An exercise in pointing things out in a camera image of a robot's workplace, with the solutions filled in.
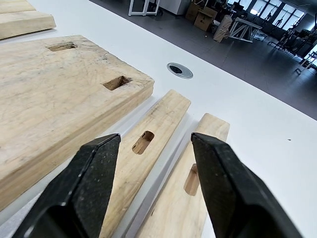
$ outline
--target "wooden beam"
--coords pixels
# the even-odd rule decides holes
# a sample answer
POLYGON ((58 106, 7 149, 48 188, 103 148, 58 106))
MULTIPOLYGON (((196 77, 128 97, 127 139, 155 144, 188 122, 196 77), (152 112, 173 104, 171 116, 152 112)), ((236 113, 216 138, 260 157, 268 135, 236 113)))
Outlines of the wooden beam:
POLYGON ((26 0, 1 0, 0 14, 18 11, 34 11, 35 8, 26 0))
MULTIPOLYGON (((225 121, 205 114, 196 132, 226 141, 229 127, 225 121)), ((137 237, 201 237, 207 208, 195 165, 193 145, 189 142, 146 216, 137 237)))
POLYGON ((82 36, 0 52, 2 210, 150 97, 154 81, 82 36))
POLYGON ((0 0, 0 39, 55 27, 52 15, 36 11, 26 0, 0 0))
POLYGON ((0 39, 56 27, 52 15, 39 11, 0 14, 0 39))
POLYGON ((189 105, 171 90, 123 138, 100 237, 111 237, 189 105))

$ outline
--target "mortise hole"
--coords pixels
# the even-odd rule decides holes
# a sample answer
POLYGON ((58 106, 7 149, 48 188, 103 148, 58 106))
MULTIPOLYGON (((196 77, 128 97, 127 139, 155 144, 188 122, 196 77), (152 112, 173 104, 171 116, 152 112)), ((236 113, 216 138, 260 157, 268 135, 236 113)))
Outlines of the mortise hole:
POLYGON ((143 135, 132 146, 132 151, 137 155, 142 155, 150 142, 153 140, 154 134, 150 131, 145 131, 143 135))
POLYGON ((189 171, 187 179, 184 184, 184 190, 188 195, 195 196, 199 186, 199 177, 197 165, 193 164, 192 168, 189 171))
POLYGON ((131 80, 129 78, 126 78, 124 76, 120 76, 118 78, 114 78, 113 80, 103 83, 103 86, 109 89, 110 91, 113 91, 114 89, 121 87, 122 85, 130 82, 131 80))
POLYGON ((55 46, 47 47, 50 51, 56 52, 56 51, 63 51, 67 49, 73 49, 77 48, 78 46, 75 45, 73 42, 67 42, 67 43, 61 43, 55 46))

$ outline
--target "gray floor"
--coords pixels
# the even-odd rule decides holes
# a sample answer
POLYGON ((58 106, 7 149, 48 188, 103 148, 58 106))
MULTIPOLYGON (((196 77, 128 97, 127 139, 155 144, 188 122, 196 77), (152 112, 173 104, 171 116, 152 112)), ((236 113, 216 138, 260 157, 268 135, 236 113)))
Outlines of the gray floor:
MULTIPOLYGON (((268 46, 269 39, 254 40, 252 44, 233 39, 218 43, 211 33, 195 27, 183 16, 164 11, 162 16, 129 17, 130 0, 91 1, 317 119, 315 70, 298 75, 295 69, 300 59, 268 46)), ((140 10, 142 1, 135 2, 134 10, 140 10)))

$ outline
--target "window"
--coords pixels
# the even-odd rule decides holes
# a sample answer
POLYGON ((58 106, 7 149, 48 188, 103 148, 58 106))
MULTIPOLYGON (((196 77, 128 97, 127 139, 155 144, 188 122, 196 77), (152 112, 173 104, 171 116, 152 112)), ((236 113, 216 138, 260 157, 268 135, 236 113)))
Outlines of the window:
POLYGON ((289 19, 291 14, 293 14, 294 11, 295 11, 295 8, 289 5, 285 5, 282 11, 279 13, 277 18, 275 19, 274 25, 276 26, 278 24, 278 21, 282 19, 281 24, 278 25, 278 27, 282 28, 282 26, 287 22, 287 20, 289 19))
MULTIPOLYGON (((238 2, 239 0, 229 0, 228 3, 233 4, 234 2, 238 2)), ((243 6, 243 9, 247 9, 252 0, 241 0, 240 5, 243 6)))
POLYGON ((263 11, 267 2, 267 0, 257 0, 256 4, 254 4, 250 13, 254 15, 260 14, 263 11))
POLYGON ((287 23, 283 26, 283 29, 288 30, 289 28, 291 28, 292 25, 294 25, 295 22, 299 20, 303 15, 304 13, 302 11, 296 10, 291 18, 287 21, 287 23))
POLYGON ((278 6, 280 6, 281 1, 279 0, 271 0, 269 4, 267 5, 266 9, 264 9, 261 18, 265 19, 269 13, 273 15, 275 11, 277 10, 278 6))

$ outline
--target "cardboard box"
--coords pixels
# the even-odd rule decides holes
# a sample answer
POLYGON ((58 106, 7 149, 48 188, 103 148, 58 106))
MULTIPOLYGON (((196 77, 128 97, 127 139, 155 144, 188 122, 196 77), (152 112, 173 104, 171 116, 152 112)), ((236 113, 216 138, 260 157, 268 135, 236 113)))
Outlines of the cardboard box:
POLYGON ((203 31, 208 31, 210 25, 213 24, 213 20, 215 19, 217 12, 209 7, 205 8, 204 10, 198 10, 198 15, 194 25, 203 31))
POLYGON ((199 5, 195 4, 194 2, 191 2, 185 15, 185 18, 190 20, 191 22, 195 22, 198 11, 201 9, 202 8, 199 5))

